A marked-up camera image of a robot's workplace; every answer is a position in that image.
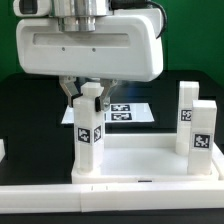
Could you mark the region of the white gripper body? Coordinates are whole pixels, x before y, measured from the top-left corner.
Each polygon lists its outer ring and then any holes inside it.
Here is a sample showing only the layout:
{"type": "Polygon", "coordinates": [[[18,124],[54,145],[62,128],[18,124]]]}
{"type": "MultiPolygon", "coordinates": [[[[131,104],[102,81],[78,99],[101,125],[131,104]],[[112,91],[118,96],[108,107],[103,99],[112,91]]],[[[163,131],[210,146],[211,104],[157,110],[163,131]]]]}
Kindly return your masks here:
{"type": "Polygon", "coordinates": [[[93,32],[62,32],[55,18],[21,20],[16,28],[23,70],[31,74],[148,82],[163,71],[158,9],[117,10],[93,32]]]}

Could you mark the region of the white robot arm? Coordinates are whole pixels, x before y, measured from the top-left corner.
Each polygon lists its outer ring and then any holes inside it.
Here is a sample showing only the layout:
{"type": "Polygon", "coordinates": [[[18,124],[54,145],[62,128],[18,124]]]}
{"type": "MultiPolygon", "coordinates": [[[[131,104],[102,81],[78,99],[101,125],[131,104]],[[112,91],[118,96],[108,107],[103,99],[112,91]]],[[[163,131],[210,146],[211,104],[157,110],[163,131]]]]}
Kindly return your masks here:
{"type": "Polygon", "coordinates": [[[120,80],[148,82],[163,70],[164,8],[153,0],[14,0],[19,63],[56,75],[72,102],[78,77],[97,78],[95,109],[109,107],[120,80]]]}

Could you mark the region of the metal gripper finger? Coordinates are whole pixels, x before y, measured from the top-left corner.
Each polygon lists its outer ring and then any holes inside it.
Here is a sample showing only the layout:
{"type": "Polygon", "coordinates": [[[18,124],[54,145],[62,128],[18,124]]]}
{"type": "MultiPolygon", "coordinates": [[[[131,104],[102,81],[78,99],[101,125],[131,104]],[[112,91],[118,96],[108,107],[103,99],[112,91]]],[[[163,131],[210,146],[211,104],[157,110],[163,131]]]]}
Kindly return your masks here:
{"type": "Polygon", "coordinates": [[[106,112],[110,106],[110,97],[117,87],[118,81],[116,79],[101,79],[100,86],[103,92],[100,96],[95,98],[95,110],[97,112],[106,112]]]}
{"type": "Polygon", "coordinates": [[[74,76],[60,76],[59,77],[59,84],[67,96],[69,107],[73,106],[74,99],[82,96],[82,93],[80,93],[77,87],[75,86],[75,81],[76,81],[76,78],[74,76]]]}

